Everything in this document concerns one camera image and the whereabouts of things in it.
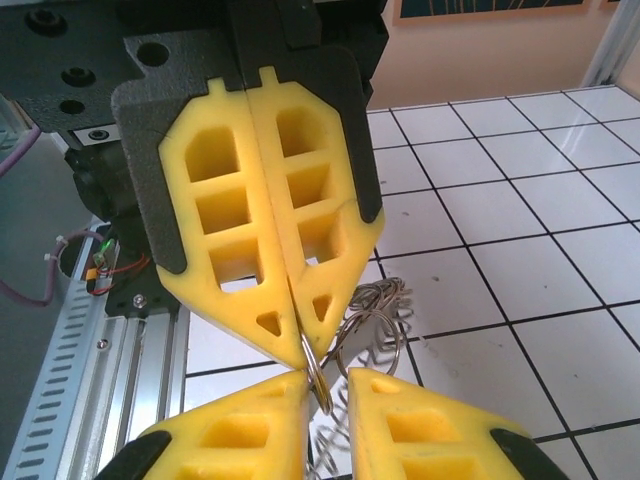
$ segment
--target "cable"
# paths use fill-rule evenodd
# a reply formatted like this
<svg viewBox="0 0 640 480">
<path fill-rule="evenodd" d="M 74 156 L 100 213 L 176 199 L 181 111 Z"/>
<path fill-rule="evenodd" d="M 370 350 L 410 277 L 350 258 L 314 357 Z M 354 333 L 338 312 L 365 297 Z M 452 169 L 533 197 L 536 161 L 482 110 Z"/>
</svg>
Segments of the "cable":
<svg viewBox="0 0 640 480">
<path fill-rule="evenodd" d="M 136 260 L 134 263 L 131 263 L 129 265 L 126 265 L 124 267 L 120 267 L 120 268 L 114 268 L 112 270 L 102 270 L 102 267 L 98 267 L 98 272 L 101 275 L 113 275 L 114 273 L 122 273 L 122 272 L 126 272 L 127 270 L 131 270 L 132 268 L 135 268 L 139 265 L 141 265 L 145 259 L 147 257 L 145 256 L 145 254 L 143 253 L 140 258 L 138 260 Z"/>
<path fill-rule="evenodd" d="M 121 290 L 122 288 L 124 288 L 125 285 L 133 281 L 136 277 L 138 277 L 138 275 L 140 275 L 144 271 L 144 269 L 147 268 L 150 262 L 151 262 L 151 259 L 149 257 L 145 257 L 144 262 L 141 265 L 139 265 L 136 270 L 130 271 L 122 280 L 115 283 L 111 283 L 111 285 L 108 285 L 106 287 L 98 288 L 97 290 L 93 290 L 89 293 L 94 297 L 101 297 L 102 295 L 105 295 L 107 292 L 111 292 L 111 291 L 117 292 L 118 290 Z M 129 267 L 133 267 L 136 264 L 129 265 L 128 267 L 123 267 L 123 268 L 129 269 Z"/>
<path fill-rule="evenodd" d="M 20 161 L 24 154 L 29 151 L 29 149 L 36 143 L 36 140 L 40 136 L 42 131 L 36 125 L 33 126 L 27 138 L 18 145 L 18 147 L 9 154 L 9 156 L 0 163 L 0 178 L 4 177 L 4 175 L 13 168 L 13 166 Z"/>
<path fill-rule="evenodd" d="M 49 305 L 53 300 L 53 287 L 56 282 L 56 267 L 58 265 L 60 254 L 69 244 L 70 240 L 81 237 L 91 237 L 100 242 L 103 241 L 102 235 L 91 230 L 79 230 L 77 232 L 69 233 L 64 237 L 58 237 L 56 246 L 53 248 L 53 250 L 51 250 L 48 257 L 45 256 L 45 258 L 48 258 L 49 263 L 47 264 L 47 280 L 44 290 L 44 298 L 42 298 L 42 300 L 37 300 L 25 296 L 11 288 L 2 280 L 0 280 L 0 293 L 10 298 L 14 302 L 19 303 L 20 305 L 26 305 L 29 307 L 46 307 L 47 305 Z"/>
</svg>

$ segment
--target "white tiled floor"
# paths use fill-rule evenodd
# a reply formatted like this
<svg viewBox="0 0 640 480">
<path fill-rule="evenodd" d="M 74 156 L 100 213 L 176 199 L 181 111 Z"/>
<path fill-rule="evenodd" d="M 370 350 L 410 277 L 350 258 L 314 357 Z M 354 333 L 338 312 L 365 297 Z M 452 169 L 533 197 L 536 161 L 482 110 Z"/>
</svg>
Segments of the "white tiled floor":
<svg viewBox="0 0 640 480">
<path fill-rule="evenodd" d="M 637 479 L 640 102 L 605 87 L 369 123 L 387 223 L 363 281 L 380 266 L 414 291 L 398 375 L 521 423 L 572 480 Z M 185 408 L 282 371 L 194 318 Z"/>
</svg>

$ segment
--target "square cutout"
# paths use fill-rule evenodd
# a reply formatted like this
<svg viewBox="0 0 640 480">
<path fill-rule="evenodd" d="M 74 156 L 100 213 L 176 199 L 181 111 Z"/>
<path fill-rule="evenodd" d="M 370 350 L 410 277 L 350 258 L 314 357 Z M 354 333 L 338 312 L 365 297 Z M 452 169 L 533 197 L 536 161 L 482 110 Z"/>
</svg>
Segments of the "square cutout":
<svg viewBox="0 0 640 480">
<path fill-rule="evenodd" d="M 449 419 L 435 410 L 387 414 L 391 438 L 396 443 L 459 442 L 460 434 Z"/>
<path fill-rule="evenodd" d="M 228 415 L 214 423 L 204 435 L 204 448 L 264 448 L 269 424 L 263 415 Z"/>
<path fill-rule="evenodd" d="M 305 259 L 315 258 L 318 264 L 339 257 L 346 249 L 346 238 L 335 212 L 302 222 L 298 232 Z"/>
<path fill-rule="evenodd" d="M 300 170 L 287 175 L 293 208 L 321 202 L 331 196 L 329 191 L 329 164 Z"/>
<path fill-rule="evenodd" d="M 407 480 L 490 480 L 473 457 L 438 456 L 402 460 Z"/>
<path fill-rule="evenodd" d="M 205 235 L 249 223 L 249 205 L 244 189 L 227 190 L 196 199 Z"/>
<path fill-rule="evenodd" d="M 308 108 L 283 110 L 276 122 L 285 158 L 320 150 L 326 144 L 326 130 L 318 116 Z"/>
<path fill-rule="evenodd" d="M 233 132 L 229 127 L 202 130 L 187 147 L 185 160 L 192 182 L 237 172 L 238 155 Z"/>
<path fill-rule="evenodd" d="M 222 291 L 228 293 L 242 290 L 243 288 L 225 289 L 225 283 L 240 279 L 244 288 L 260 285 L 264 279 L 258 241 L 255 238 L 243 242 L 233 243 L 209 252 L 213 273 Z"/>
</svg>

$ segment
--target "grout line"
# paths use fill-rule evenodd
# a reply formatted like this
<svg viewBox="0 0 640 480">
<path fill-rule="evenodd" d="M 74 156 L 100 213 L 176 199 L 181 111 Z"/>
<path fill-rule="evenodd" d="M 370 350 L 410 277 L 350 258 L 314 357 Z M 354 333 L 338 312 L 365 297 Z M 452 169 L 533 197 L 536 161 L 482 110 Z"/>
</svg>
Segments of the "grout line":
<svg viewBox="0 0 640 480">
<path fill-rule="evenodd" d="M 408 107 L 391 107 L 389 110 L 394 112 L 404 112 L 405 110 L 422 110 L 423 108 L 446 107 L 446 103 L 431 103 L 429 105 L 413 105 Z"/>
<path fill-rule="evenodd" d="M 632 420 L 625 420 L 622 422 L 608 423 L 605 425 L 596 425 L 595 427 L 581 428 L 579 430 L 573 430 L 571 432 L 571 435 L 573 436 L 589 435 L 591 433 L 607 432 L 609 430 L 632 427 L 635 425 L 640 425 L 640 418 L 634 418 Z"/>
<path fill-rule="evenodd" d="M 248 370 L 250 368 L 266 367 L 268 365 L 277 365 L 273 360 L 265 362 L 247 363 L 245 365 L 233 365 L 231 367 L 215 368 L 213 370 L 202 370 L 200 372 L 187 373 L 184 378 L 204 377 L 206 375 L 216 375 L 218 373 L 236 372 L 238 370 Z"/>
<path fill-rule="evenodd" d="M 391 192 L 391 193 L 383 193 L 382 196 L 383 197 L 392 197 L 395 195 L 403 195 L 405 193 L 420 193 L 420 192 L 428 192 L 430 190 L 447 190 L 450 188 L 461 188 L 461 187 L 469 187 L 469 186 L 473 186 L 473 185 L 486 185 L 489 183 L 499 183 L 499 182 L 505 182 L 507 181 L 507 179 L 511 179 L 511 180 L 527 180 L 529 178 L 540 178 L 540 177 L 551 177 L 554 175 L 566 175 L 567 173 L 576 173 L 576 172 L 590 172 L 592 170 L 602 170 L 604 168 L 616 168 L 616 167 L 625 167 L 627 165 L 637 165 L 640 164 L 640 160 L 634 161 L 634 162 L 627 162 L 627 163 L 616 163 L 614 165 L 598 165 L 597 167 L 586 167 L 586 168 L 581 168 L 581 169 L 575 169 L 572 168 L 570 170 L 561 170 L 561 171 L 557 171 L 557 172 L 545 172 L 545 173 L 536 173 L 533 175 L 513 175 L 511 177 L 508 178 L 499 178 L 496 180 L 482 180 L 479 182 L 469 182 L 469 183 L 457 183 L 454 185 L 443 185 L 441 187 L 438 186 L 433 186 L 430 188 L 419 188 L 417 190 L 406 190 L 406 191 L 402 191 L 402 192 Z"/>
<path fill-rule="evenodd" d="M 380 263 L 380 257 L 377 255 L 376 252 L 376 262 L 378 263 L 378 269 L 380 270 L 380 275 L 382 275 L 382 278 L 387 278 L 387 274 L 384 271 L 384 268 L 382 268 L 382 263 Z M 402 324 L 400 324 L 400 331 L 404 334 L 404 326 Z M 413 356 L 413 351 L 411 350 L 411 345 L 409 345 L 409 342 L 407 341 L 407 355 L 409 355 L 409 361 L 411 362 L 411 368 L 413 368 L 413 374 L 416 376 L 416 382 L 418 382 L 418 385 L 420 385 L 421 387 L 424 387 L 424 383 L 422 382 L 422 376 L 420 375 L 420 370 L 418 370 L 418 364 L 416 363 L 416 359 Z"/>
<path fill-rule="evenodd" d="M 353 473 L 346 473 L 338 477 L 325 477 L 322 480 L 353 480 Z"/>
<path fill-rule="evenodd" d="M 584 435 L 591 435 L 593 433 L 608 432 L 611 430 L 618 430 L 620 428 L 633 427 L 635 425 L 640 425 L 640 418 L 633 418 L 631 420 L 624 420 L 621 422 L 606 423 L 603 425 L 596 425 L 594 427 L 580 428 L 578 430 L 571 430 L 569 432 L 554 433 L 553 435 L 544 435 L 542 437 L 534 438 L 533 440 L 538 444 L 553 442 L 554 440 L 581 437 Z"/>
<path fill-rule="evenodd" d="M 634 222 L 637 220 L 622 220 L 620 222 L 613 223 L 605 223 L 602 225 L 591 225 L 588 227 L 576 227 L 569 228 L 566 230 L 556 230 L 549 233 L 532 233 L 531 235 L 523 235 L 521 237 L 509 237 L 509 238 L 499 238 L 497 240 L 487 240 L 484 242 L 476 242 L 476 243 L 467 243 L 466 246 L 469 248 L 482 247 L 485 245 L 494 245 L 496 243 L 505 243 L 505 242 L 515 242 L 517 240 L 529 240 L 531 238 L 543 238 L 543 237 L 553 237 L 554 235 L 561 235 L 564 233 L 575 233 L 575 232 L 583 232 L 587 230 L 598 230 L 600 228 L 608 228 L 608 227 L 618 227 L 621 225 L 634 225 Z M 415 255 L 424 255 L 426 253 L 438 253 L 438 252 L 446 252 L 449 250 L 457 250 L 459 248 L 465 248 L 465 245 L 453 245 L 451 247 L 441 247 L 441 248 L 433 248 L 431 250 L 417 250 L 415 252 L 406 252 L 406 253 L 394 253 L 391 255 L 380 255 L 380 260 L 390 260 L 393 258 L 403 258 L 403 257 L 413 257 Z"/>
<path fill-rule="evenodd" d="M 544 435 L 542 437 L 537 437 L 534 438 L 533 441 L 536 442 L 536 444 L 540 444 L 540 443 L 546 443 L 546 442 L 553 442 L 554 440 L 562 440 L 564 438 L 569 438 L 571 436 L 571 432 L 561 432 L 561 433 L 554 433 L 553 435 Z"/>
<path fill-rule="evenodd" d="M 569 98 L 573 103 L 575 103 L 576 105 L 578 105 L 578 107 L 580 107 L 582 110 L 584 110 L 587 114 L 589 114 L 589 112 L 587 110 L 585 110 L 582 105 L 580 105 L 578 102 L 576 102 L 573 98 L 571 98 L 569 95 L 565 96 L 567 98 Z M 521 115 L 523 115 L 525 118 L 527 118 L 527 116 L 524 114 L 524 112 L 522 112 L 517 105 L 514 105 L 514 107 L 520 112 Z M 558 146 L 551 142 L 553 144 L 553 146 L 556 148 L 556 150 L 558 152 L 560 152 L 560 154 L 574 167 L 576 167 L 576 165 L 573 163 L 573 161 L 567 156 L 565 155 L 565 153 L 560 150 L 560 148 L 558 148 Z M 595 188 L 600 195 L 602 195 L 608 202 L 609 204 L 611 204 L 613 206 L 613 208 L 616 209 L 616 211 L 618 211 L 618 213 L 620 213 L 620 215 L 622 215 L 622 217 L 627 220 L 627 223 L 631 225 L 632 228 L 634 228 L 637 232 L 640 233 L 640 227 L 638 225 L 636 225 L 635 223 L 633 223 L 633 221 L 627 216 L 625 215 L 625 213 L 618 208 L 618 206 L 607 196 L 605 195 L 605 193 L 600 190 L 597 185 L 581 170 L 578 169 L 578 171 L 580 172 L 580 174 L 583 176 L 583 178 L 585 178 L 587 180 L 587 182 L 589 182 L 591 184 L 591 186 L 593 186 L 593 188 Z M 549 229 L 547 228 L 547 226 L 544 224 L 544 222 L 542 222 L 542 220 L 538 217 L 538 215 L 535 213 L 535 211 L 533 210 L 533 208 L 529 205 L 529 203 L 525 200 L 524 196 L 520 193 L 520 191 L 515 188 L 515 186 L 512 183 L 512 187 L 516 190 L 516 192 L 518 193 L 518 195 L 520 196 L 520 198 L 522 199 L 522 201 L 527 205 L 527 207 L 529 207 L 529 210 L 531 210 L 531 212 L 535 215 L 535 217 L 538 219 L 538 221 L 542 224 L 542 226 L 544 227 L 544 229 L 549 232 L 549 234 L 551 234 L 551 232 L 549 231 Z M 589 289 L 593 292 L 593 294 L 595 295 L 595 297 L 598 299 L 598 301 L 604 305 L 605 309 L 607 310 L 607 312 L 609 313 L 609 315 L 613 318 L 613 320 L 615 321 L 615 323 L 618 325 L 618 327 L 622 330 L 622 332 L 625 334 L 625 336 L 629 339 L 629 341 L 631 342 L 631 344 L 636 348 L 636 350 L 638 352 L 640 352 L 640 344 L 638 344 L 638 342 L 636 342 L 635 338 L 633 338 L 633 335 L 631 335 L 631 333 L 622 325 L 622 322 L 620 322 L 620 320 L 618 319 L 618 317 L 616 317 L 613 312 L 611 311 L 611 307 L 609 307 L 607 305 L 607 302 L 604 301 L 604 298 L 602 298 L 602 296 L 598 293 L 598 291 L 595 289 L 595 287 L 591 284 L 591 282 L 587 279 L 587 276 L 582 272 L 582 270 L 580 270 L 580 268 L 578 267 L 578 265 L 573 261 L 573 259 L 571 258 L 571 256 L 567 253 L 567 251 L 562 247 L 562 245 L 560 244 L 560 241 L 556 238 L 556 235 L 560 234 L 561 232 L 556 232 L 553 235 L 551 235 L 551 239 L 553 240 L 553 242 L 557 245 L 557 247 L 560 249 L 560 251 L 563 253 L 563 255 L 565 256 L 565 258 L 569 261 L 569 263 L 573 266 L 573 268 L 576 270 L 576 272 L 578 273 L 578 275 L 580 275 L 580 278 L 582 278 L 582 280 L 585 282 L 585 284 L 589 287 Z"/>
<path fill-rule="evenodd" d="M 510 320 L 510 323 L 512 325 L 520 325 L 522 323 L 538 322 L 538 321 L 550 320 L 554 318 L 568 317 L 570 315 L 579 315 L 581 313 L 598 312 L 601 310 L 608 310 L 609 308 L 619 308 L 619 307 L 626 307 L 626 306 L 638 305 L 638 304 L 640 304 L 640 299 L 631 300 L 631 301 L 627 301 L 619 304 L 600 305 L 597 307 L 588 307 L 588 308 L 581 308 L 578 310 L 569 310 L 566 312 L 551 313 L 549 315 L 540 315 L 538 317 L 529 317 L 529 318 L 522 318 L 519 320 Z M 505 323 L 488 323 L 486 325 L 477 325 L 475 327 L 461 328 L 458 330 L 447 330 L 445 332 L 430 333 L 426 335 L 416 335 L 413 337 L 409 337 L 407 341 L 409 343 L 413 343 L 413 342 L 419 342 L 422 340 L 433 340 L 436 338 L 451 337 L 454 335 L 478 332 L 482 330 L 491 330 L 492 328 L 499 328 L 499 327 L 506 327 L 506 326 L 507 325 Z"/>
<path fill-rule="evenodd" d="M 636 154 L 640 155 L 640 152 L 638 152 L 635 148 L 633 148 L 631 145 L 629 145 L 626 140 L 622 139 L 621 137 L 618 136 L 618 134 L 614 131 L 612 131 L 611 129 L 607 128 L 607 124 L 605 122 L 602 122 L 601 120 L 598 120 L 594 115 L 592 115 L 586 108 L 584 108 L 582 105 L 580 105 L 575 99 L 573 99 L 570 95 L 567 95 L 566 93 L 564 94 L 565 97 L 567 97 L 569 100 L 571 100 L 574 104 L 576 104 L 578 106 L 578 108 L 580 108 L 583 112 L 585 112 L 587 115 L 589 115 L 591 118 L 594 118 L 596 120 L 596 122 L 598 123 L 598 125 L 602 125 L 605 130 L 608 130 L 614 137 L 616 137 L 618 140 L 620 140 L 622 143 L 624 143 L 627 147 L 629 147 L 631 149 L 632 152 L 635 152 Z M 619 122 L 625 121 L 625 120 L 637 120 L 637 117 L 634 118 L 623 118 L 620 120 L 617 120 Z"/>
<path fill-rule="evenodd" d="M 470 136 L 470 137 L 461 137 L 461 138 L 451 138 L 451 139 L 448 139 L 448 140 L 434 140 L 434 141 L 431 141 L 431 142 L 416 142 L 416 143 L 413 143 L 413 144 L 406 143 L 406 144 L 402 144 L 402 145 L 389 145 L 387 147 L 374 148 L 373 151 L 376 152 L 378 150 L 391 150 L 393 148 L 407 148 L 407 147 L 410 147 L 410 146 L 420 147 L 422 145 L 437 145 L 439 143 L 461 142 L 461 141 L 464 141 L 464 140 L 473 140 L 473 139 L 484 140 L 485 138 L 508 137 L 508 136 L 511 136 L 511 135 L 521 135 L 521 134 L 524 134 L 524 133 L 543 133 L 543 132 L 550 132 L 550 131 L 553 131 L 553 130 L 568 130 L 570 128 L 588 127 L 588 126 L 591 126 L 591 125 L 602 125 L 602 126 L 606 127 L 607 123 L 627 122 L 627 121 L 631 121 L 631 120 L 640 120 L 640 117 L 625 118 L 625 119 L 622 119 L 622 120 L 610 120 L 610 121 L 607 121 L 606 123 L 605 122 L 600 122 L 599 120 L 594 119 L 593 122 L 589 122 L 589 123 L 576 123 L 575 125 L 567 125 L 567 126 L 562 126 L 562 127 L 549 127 L 549 128 L 542 128 L 542 129 L 536 127 L 535 125 L 532 125 L 533 126 L 532 130 L 523 130 L 521 132 L 494 133 L 492 135 L 478 135 L 476 137 Z M 616 165 L 631 165 L 631 164 L 634 164 L 634 163 L 640 163 L 640 160 L 634 161 L 634 162 L 627 162 L 627 163 L 617 163 L 617 164 L 614 164 L 614 165 L 602 165 L 600 167 L 587 167 L 587 168 L 584 168 L 582 170 L 595 170 L 596 168 L 613 167 L 613 166 L 616 166 Z"/>
<path fill-rule="evenodd" d="M 533 122 L 531 122 L 531 120 L 525 116 L 520 109 L 518 109 L 513 102 L 511 102 L 510 100 L 507 99 L 507 101 L 509 101 L 509 103 L 511 103 L 511 105 L 514 106 L 514 108 L 517 109 L 518 112 L 520 112 L 521 115 L 524 116 L 524 118 L 531 124 L 533 124 Z M 467 127 L 469 128 L 469 126 L 467 125 L 467 123 L 464 121 L 464 118 L 462 118 L 462 116 L 456 111 L 456 114 L 458 115 L 458 118 L 460 119 L 460 121 Z M 504 175 L 504 171 L 502 170 L 502 167 L 500 167 L 500 165 L 498 164 L 498 162 L 496 162 L 496 160 L 493 158 L 493 156 L 489 153 L 489 151 L 485 148 L 485 146 L 482 144 L 482 142 L 475 137 L 476 141 L 478 142 L 478 144 L 481 146 L 481 148 L 485 151 L 485 153 L 487 155 L 489 155 L 489 158 L 491 158 L 491 160 L 493 161 L 493 163 L 495 164 L 496 168 L 498 168 L 498 170 L 500 171 L 500 173 L 502 173 Z M 517 193 L 517 195 L 520 197 L 520 199 L 525 203 L 525 205 L 527 206 L 527 208 L 531 211 L 531 213 L 533 214 L 533 216 L 538 220 L 538 222 L 540 223 L 540 225 L 542 225 L 542 227 L 545 229 L 545 231 L 551 236 L 551 239 L 556 243 L 556 245 L 559 246 L 559 242 L 557 241 L 557 239 L 555 239 L 552 235 L 551 232 L 549 231 L 549 229 L 547 228 L 547 226 L 544 224 L 544 222 L 542 222 L 542 220 L 540 219 L 540 217 L 538 216 L 538 214 L 533 210 L 533 208 L 531 208 L 531 206 L 529 205 L 529 203 L 526 201 L 526 199 L 524 198 L 524 196 L 520 193 L 520 191 L 515 188 L 515 186 L 513 185 L 513 181 L 511 179 L 507 179 L 507 181 L 509 182 L 509 184 L 511 185 L 511 188 L 513 188 L 513 190 Z M 498 309 L 500 310 L 500 313 L 503 315 L 505 322 L 507 323 L 507 325 L 509 326 L 509 329 L 511 330 L 511 334 L 513 335 L 514 340 L 516 341 L 516 343 L 518 344 L 518 347 L 520 348 L 522 354 L 524 355 L 525 360 L 527 361 L 527 363 L 529 364 L 529 367 L 531 368 L 531 370 L 533 371 L 533 374 L 535 375 L 535 377 L 538 380 L 538 383 L 540 384 L 540 387 L 542 388 L 543 392 L 545 393 L 545 395 L 547 396 L 547 400 L 549 401 L 549 403 L 551 404 L 553 410 L 556 412 L 556 415 L 558 416 L 560 423 L 562 424 L 563 428 L 568 432 L 570 431 L 569 428 L 569 424 L 567 422 L 567 420 L 564 418 L 564 415 L 562 415 L 562 412 L 560 411 L 560 408 L 558 407 L 558 404 L 556 403 L 555 399 L 553 398 L 553 396 L 551 395 L 551 391 L 549 390 L 549 388 L 547 387 L 547 385 L 545 384 L 544 380 L 542 379 L 542 375 L 540 374 L 540 372 L 538 371 L 537 367 L 535 366 L 535 363 L 533 362 L 533 359 L 531 358 L 531 355 L 529 354 L 529 352 L 527 351 L 524 343 L 522 342 L 522 339 L 520 338 L 520 336 L 518 335 L 518 332 L 516 332 L 515 326 L 511 323 L 511 321 L 509 320 L 509 317 L 507 316 L 506 312 L 504 311 L 504 309 L 502 308 L 502 305 L 500 304 L 498 297 L 495 295 L 495 293 L 493 292 L 493 289 L 491 288 L 491 285 L 489 284 L 489 282 L 487 281 L 486 277 L 484 276 L 484 273 L 482 273 L 482 269 L 480 268 L 480 265 L 478 264 L 477 260 L 475 259 L 475 257 L 473 256 L 473 252 L 471 252 L 471 249 L 469 249 L 469 254 L 471 255 L 471 258 L 474 262 L 474 264 L 476 265 L 476 268 L 478 269 L 479 272 L 481 272 L 481 276 L 483 278 L 483 280 L 485 281 L 485 284 L 487 286 L 487 288 L 489 289 L 489 291 L 491 292 L 491 295 L 494 297 L 494 301 L 496 302 L 496 305 L 498 306 Z M 598 477 L 595 473 L 595 471 L 593 470 L 593 468 L 591 467 L 591 464 L 589 463 L 589 460 L 587 459 L 586 455 L 584 454 L 584 452 L 582 451 L 582 449 L 580 448 L 580 445 L 578 445 L 578 442 L 575 439 L 572 439 L 572 443 L 574 444 L 574 447 L 576 448 L 576 450 L 578 451 L 578 454 L 580 455 L 580 458 L 582 459 L 585 467 L 587 468 L 587 470 L 589 471 L 589 475 L 592 477 L 593 480 L 598 480 Z"/>
</svg>

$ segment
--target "black plastic part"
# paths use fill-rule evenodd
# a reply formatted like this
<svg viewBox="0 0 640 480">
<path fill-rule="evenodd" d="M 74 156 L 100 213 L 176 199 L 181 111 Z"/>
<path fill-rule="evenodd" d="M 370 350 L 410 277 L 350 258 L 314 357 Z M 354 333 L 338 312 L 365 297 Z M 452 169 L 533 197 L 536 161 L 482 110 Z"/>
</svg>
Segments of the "black plastic part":
<svg viewBox="0 0 640 480">
<path fill-rule="evenodd" d="M 380 18 L 385 3 L 193 0 L 185 8 L 181 0 L 55 2 L 47 4 L 51 15 L 40 15 L 41 23 L 56 25 L 50 29 L 55 35 L 27 23 L 33 5 L 1 7 L 3 62 L 12 68 L 0 74 L 0 92 L 75 148 L 80 145 L 73 131 L 116 119 L 130 171 L 123 186 L 130 180 L 135 189 L 155 262 L 179 274 L 186 257 L 157 147 L 184 105 L 207 93 L 212 78 L 222 77 L 229 91 L 259 87 L 259 68 L 273 65 L 281 82 L 299 82 L 334 107 L 361 218 L 377 218 L 382 200 L 365 105 L 388 39 Z M 83 176 L 91 170 L 78 172 L 80 194 L 110 214 L 120 187 Z M 116 228 L 140 227 L 136 214 L 105 219 Z"/>
<path fill-rule="evenodd" d="M 73 170 L 80 199 L 94 215 L 110 221 L 120 245 L 149 253 L 138 201 L 120 142 L 70 149 L 65 161 Z"/>
<path fill-rule="evenodd" d="M 491 437 L 523 480 L 569 480 L 532 439 L 502 428 L 491 430 Z"/>
<path fill-rule="evenodd" d="M 120 85 L 112 102 L 153 258 L 179 274 L 187 268 L 187 260 L 158 146 L 185 104 L 208 93 L 207 79 L 224 77 L 229 90 L 241 89 L 242 83 L 219 30 L 132 37 L 125 43 L 132 58 L 148 43 L 169 51 L 167 61 L 158 67 L 137 60 L 145 77 Z"/>
<path fill-rule="evenodd" d="M 143 480 L 169 443 L 171 434 L 164 430 L 137 438 L 127 443 L 95 480 Z"/>
<path fill-rule="evenodd" d="M 259 69 L 274 66 L 280 82 L 298 82 L 335 108 L 349 151 L 360 217 L 373 222 L 382 208 L 373 147 L 354 55 L 341 45 L 290 50 L 274 0 L 229 0 L 233 44 L 245 88 L 262 85 Z"/>
<path fill-rule="evenodd" d="M 312 0 L 276 0 L 284 37 L 290 49 L 317 47 L 322 23 Z"/>
<path fill-rule="evenodd" d="M 138 260 L 140 260 L 140 253 L 120 250 L 116 268 L 126 267 Z M 147 264 L 139 273 L 138 267 L 126 272 L 116 273 L 112 282 L 115 287 L 109 291 L 107 303 L 104 307 L 104 311 L 110 317 L 146 318 L 160 311 L 177 313 L 180 308 L 180 302 L 160 283 L 153 261 Z M 133 303 L 136 295 L 142 295 L 145 298 L 142 308 L 137 308 Z"/>
</svg>

